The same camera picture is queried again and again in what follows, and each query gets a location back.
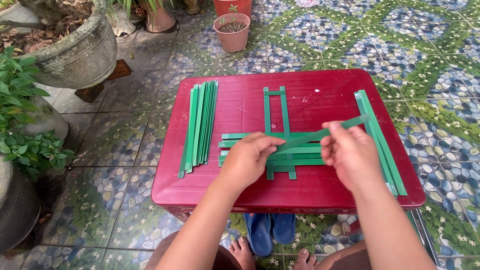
brown shorts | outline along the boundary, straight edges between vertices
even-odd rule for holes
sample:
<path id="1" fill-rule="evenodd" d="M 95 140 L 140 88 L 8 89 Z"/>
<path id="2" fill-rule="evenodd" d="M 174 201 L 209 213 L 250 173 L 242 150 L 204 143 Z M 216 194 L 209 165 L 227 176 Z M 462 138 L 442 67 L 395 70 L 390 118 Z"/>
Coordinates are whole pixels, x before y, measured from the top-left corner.
<path id="1" fill-rule="evenodd" d="M 155 270 L 163 254 L 167 251 L 170 244 L 177 236 L 178 232 L 172 233 L 165 237 L 152 254 L 147 263 L 145 270 Z M 370 260 L 368 259 L 367 250 L 347 255 L 335 261 L 330 270 L 371 270 Z M 233 255 L 221 245 L 218 245 L 215 261 L 212 270 L 242 270 L 238 261 Z"/>

toe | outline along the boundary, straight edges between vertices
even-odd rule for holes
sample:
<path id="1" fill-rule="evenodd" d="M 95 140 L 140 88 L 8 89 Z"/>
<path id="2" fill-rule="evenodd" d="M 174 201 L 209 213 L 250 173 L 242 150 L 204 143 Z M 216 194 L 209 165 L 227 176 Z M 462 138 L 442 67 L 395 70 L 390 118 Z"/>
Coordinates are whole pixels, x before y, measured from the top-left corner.
<path id="1" fill-rule="evenodd" d="M 308 258 L 308 250 L 306 248 L 302 248 L 299 252 L 299 258 L 297 262 L 306 263 Z"/>
<path id="2" fill-rule="evenodd" d="M 313 264 L 317 261 L 317 257 L 315 255 L 310 255 L 310 259 L 308 260 L 308 265 L 313 266 Z"/>
<path id="3" fill-rule="evenodd" d="M 244 250 L 244 249 L 249 250 L 248 249 L 248 241 L 247 241 L 247 239 L 245 239 L 245 237 L 240 237 L 239 238 L 239 244 L 240 244 L 240 248 L 242 250 Z"/>
<path id="4" fill-rule="evenodd" d="M 233 241 L 232 244 L 230 245 L 230 248 L 233 248 L 234 251 L 236 250 L 240 251 L 239 243 L 237 243 L 237 241 Z"/>

foot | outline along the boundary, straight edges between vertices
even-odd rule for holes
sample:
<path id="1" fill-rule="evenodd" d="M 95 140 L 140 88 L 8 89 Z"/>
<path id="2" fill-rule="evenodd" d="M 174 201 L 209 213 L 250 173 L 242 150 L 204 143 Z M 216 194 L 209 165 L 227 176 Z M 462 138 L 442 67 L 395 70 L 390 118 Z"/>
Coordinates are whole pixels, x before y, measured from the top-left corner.
<path id="1" fill-rule="evenodd" d="M 240 237 L 239 241 L 233 241 L 228 249 L 233 257 L 237 259 L 242 270 L 255 270 L 255 261 L 253 255 L 248 248 L 248 242 L 245 237 Z"/>
<path id="2" fill-rule="evenodd" d="M 314 270 L 319 264 L 317 257 L 312 254 L 307 262 L 308 258 L 308 250 L 306 248 L 302 248 L 299 251 L 299 258 L 297 259 L 297 262 L 295 265 L 293 265 L 293 270 Z"/>

person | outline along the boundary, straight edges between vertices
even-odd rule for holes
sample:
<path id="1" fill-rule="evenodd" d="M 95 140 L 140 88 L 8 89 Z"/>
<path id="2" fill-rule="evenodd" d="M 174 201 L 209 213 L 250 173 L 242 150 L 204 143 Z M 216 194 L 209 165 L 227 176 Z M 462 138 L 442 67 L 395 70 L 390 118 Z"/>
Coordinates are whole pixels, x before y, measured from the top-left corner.
<path id="1" fill-rule="evenodd" d="M 406 214 L 386 187 L 373 139 L 358 126 L 323 123 L 322 158 L 355 199 L 364 241 L 321 262 L 301 249 L 294 270 L 436 270 Z M 267 157 L 285 140 L 254 133 L 237 142 L 218 177 L 182 229 L 162 240 L 146 270 L 255 270 L 247 239 L 229 252 L 219 246 L 230 210 L 240 193 L 257 181 Z"/>

red plastic table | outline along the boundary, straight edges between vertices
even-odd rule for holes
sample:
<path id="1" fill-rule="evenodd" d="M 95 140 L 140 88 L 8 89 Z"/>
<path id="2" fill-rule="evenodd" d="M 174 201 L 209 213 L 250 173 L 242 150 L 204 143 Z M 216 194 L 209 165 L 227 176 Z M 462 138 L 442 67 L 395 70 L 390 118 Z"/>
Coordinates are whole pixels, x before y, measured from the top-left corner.
<path id="1" fill-rule="evenodd" d="M 218 96 L 208 164 L 177 178 L 188 128 L 190 89 L 194 84 L 217 80 Z M 407 196 L 398 196 L 405 210 L 425 202 L 415 174 L 388 112 L 370 75 L 361 69 L 294 73 L 231 75 L 184 79 L 180 83 L 152 189 L 152 200 L 186 221 L 220 168 L 217 147 L 225 133 L 264 132 L 264 93 L 285 86 L 292 132 L 314 132 L 322 123 L 347 120 L 360 114 L 354 92 L 365 89 L 400 171 Z M 280 96 L 270 97 L 272 132 L 283 132 Z M 264 173 L 236 201 L 233 212 L 248 213 L 356 213 L 352 194 L 326 165 L 296 166 L 297 180 L 276 172 Z"/>

